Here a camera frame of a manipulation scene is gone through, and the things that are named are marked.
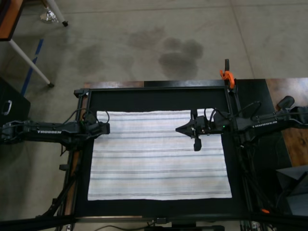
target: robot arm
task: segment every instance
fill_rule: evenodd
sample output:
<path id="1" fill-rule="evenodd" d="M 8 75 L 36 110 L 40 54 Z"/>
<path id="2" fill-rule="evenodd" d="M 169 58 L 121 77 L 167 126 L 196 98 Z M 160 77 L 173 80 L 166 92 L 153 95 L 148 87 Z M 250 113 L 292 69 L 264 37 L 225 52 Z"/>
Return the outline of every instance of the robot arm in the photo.
<path id="1" fill-rule="evenodd" d="M 43 141 L 60 143 L 68 151 L 80 149 L 85 141 L 110 133 L 109 123 L 97 122 L 92 114 L 82 121 L 66 123 L 37 123 L 33 121 L 12 121 L 0 130 L 0 144 L 22 141 Z"/>
<path id="2" fill-rule="evenodd" d="M 284 101 L 286 101 L 286 98 L 280 102 L 280 105 L 291 107 L 294 103 L 294 99 L 291 105 L 290 103 L 283 104 Z M 214 109 L 211 117 L 213 117 L 214 121 L 210 122 L 206 116 L 198 116 L 197 110 L 192 110 L 189 123 L 176 128 L 176 131 L 194 138 L 194 150 L 199 151 L 202 146 L 199 139 L 200 135 L 221 134 L 234 126 L 234 123 L 236 126 L 233 131 L 239 134 L 242 144 L 253 142 L 263 135 L 287 128 L 308 129 L 308 107 L 294 107 L 292 109 L 284 107 L 272 114 L 252 116 L 250 118 L 232 117 L 226 112 Z"/>

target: concrete floor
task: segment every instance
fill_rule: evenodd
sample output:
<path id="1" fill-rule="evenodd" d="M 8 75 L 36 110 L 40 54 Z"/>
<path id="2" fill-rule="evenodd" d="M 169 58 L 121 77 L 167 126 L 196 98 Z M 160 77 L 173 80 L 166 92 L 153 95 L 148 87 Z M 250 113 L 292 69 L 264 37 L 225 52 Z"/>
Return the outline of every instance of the concrete floor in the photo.
<path id="1" fill-rule="evenodd" d="M 238 79 L 307 77 L 308 0 L 57 0 L 69 27 L 39 21 L 27 4 L 13 39 L 55 84 L 33 73 L 30 117 L 62 122 L 85 82 L 220 79 L 229 58 Z M 18 91 L 28 65 L 0 43 L 0 74 Z M 0 147 L 0 219 L 42 214 L 63 186 L 60 145 Z M 77 225 L 92 230 L 99 225 Z M 226 230 L 238 230 L 234 223 Z"/>

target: black cabinet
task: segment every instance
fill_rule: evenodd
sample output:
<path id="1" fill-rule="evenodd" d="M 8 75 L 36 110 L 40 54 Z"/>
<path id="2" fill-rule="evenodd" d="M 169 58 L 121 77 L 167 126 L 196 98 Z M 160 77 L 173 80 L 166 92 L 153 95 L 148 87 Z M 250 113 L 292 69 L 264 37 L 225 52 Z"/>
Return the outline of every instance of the black cabinet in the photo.
<path id="1" fill-rule="evenodd" d="M 0 78 L 0 127 L 14 120 L 27 120 L 30 102 Z"/>

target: black table surface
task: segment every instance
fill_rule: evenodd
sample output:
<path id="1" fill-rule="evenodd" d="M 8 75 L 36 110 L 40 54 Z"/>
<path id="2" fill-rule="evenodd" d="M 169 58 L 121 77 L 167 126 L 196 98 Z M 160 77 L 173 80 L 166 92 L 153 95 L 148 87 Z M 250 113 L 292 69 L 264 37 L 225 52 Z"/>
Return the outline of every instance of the black table surface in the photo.
<path id="1" fill-rule="evenodd" d="M 203 81 L 197 84 L 208 87 L 216 81 Z M 155 87 L 155 90 L 95 90 L 91 93 L 89 106 L 93 111 L 126 111 L 145 112 L 154 110 L 187 110 L 193 108 L 219 108 L 228 111 L 225 91 L 222 89 L 157 89 L 163 87 L 191 86 L 190 82 L 145 82 L 145 88 Z M 238 80 L 238 95 L 241 106 L 261 101 L 259 114 L 274 111 L 270 94 L 265 80 Z M 254 161 L 260 186 L 270 199 L 274 200 L 277 190 L 275 169 L 290 167 L 288 153 L 280 141 L 278 151 L 275 141 L 281 140 L 281 133 L 266 136 L 259 141 Z M 227 166 L 232 198 L 201 199 L 201 200 L 102 200 L 88 201 L 88 187 L 90 181 L 90 167 L 93 142 L 88 142 L 83 150 L 81 161 L 81 178 L 77 185 L 77 199 L 75 215 L 89 216 L 143 216 L 170 217 L 193 216 L 196 214 L 232 214 L 241 215 L 248 212 L 240 166 L 234 147 L 232 135 L 222 134 L 222 142 Z"/>

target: orange clamp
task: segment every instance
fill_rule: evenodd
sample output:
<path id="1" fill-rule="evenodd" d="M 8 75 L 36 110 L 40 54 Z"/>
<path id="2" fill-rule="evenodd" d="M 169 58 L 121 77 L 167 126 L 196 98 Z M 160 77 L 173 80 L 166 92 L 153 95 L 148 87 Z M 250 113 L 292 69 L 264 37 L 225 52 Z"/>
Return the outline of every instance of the orange clamp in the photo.
<path id="1" fill-rule="evenodd" d="M 229 71 L 229 59 L 225 60 L 225 72 L 220 70 L 220 76 L 222 77 L 223 80 L 229 80 L 230 89 L 233 89 L 235 87 L 233 74 Z"/>

